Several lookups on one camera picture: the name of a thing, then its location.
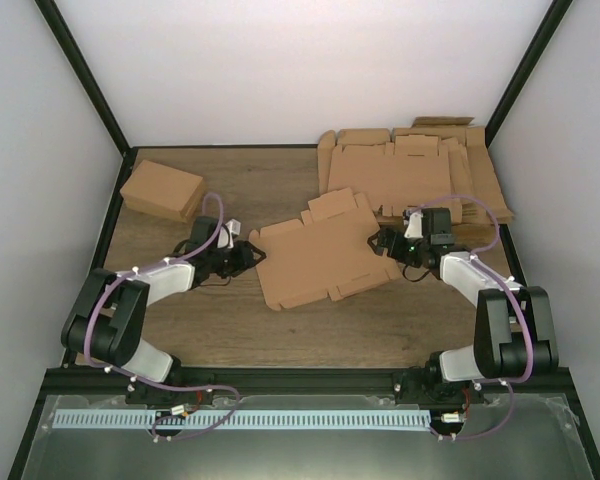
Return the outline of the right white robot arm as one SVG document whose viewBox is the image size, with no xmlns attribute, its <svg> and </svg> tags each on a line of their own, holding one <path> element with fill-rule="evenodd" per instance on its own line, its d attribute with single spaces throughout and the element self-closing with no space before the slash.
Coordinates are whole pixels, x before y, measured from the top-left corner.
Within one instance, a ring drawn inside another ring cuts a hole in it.
<svg viewBox="0 0 600 480">
<path fill-rule="evenodd" d="M 382 227 L 367 240 L 378 255 L 420 268 L 459 292 L 475 308 L 473 343 L 436 352 L 426 363 L 424 389 L 438 403 L 452 399 L 460 383 L 509 380 L 524 383 L 559 367 L 549 295 L 482 262 L 477 250 L 456 242 L 446 208 L 407 213 L 405 229 Z"/>
</svg>

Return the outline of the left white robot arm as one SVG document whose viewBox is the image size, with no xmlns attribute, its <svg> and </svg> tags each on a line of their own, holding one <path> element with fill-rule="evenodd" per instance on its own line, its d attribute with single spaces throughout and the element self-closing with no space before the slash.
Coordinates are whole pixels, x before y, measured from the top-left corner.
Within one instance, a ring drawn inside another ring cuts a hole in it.
<svg viewBox="0 0 600 480">
<path fill-rule="evenodd" d="M 186 388 L 181 362 L 142 338 L 149 306 L 207 285 L 216 276 L 227 281 L 256 267 L 266 253 L 240 240 L 241 224 L 198 217 L 188 238 L 163 259 L 127 271 L 92 270 L 61 332 L 62 345 L 91 365 L 149 385 L 161 403 L 176 402 Z"/>
</svg>

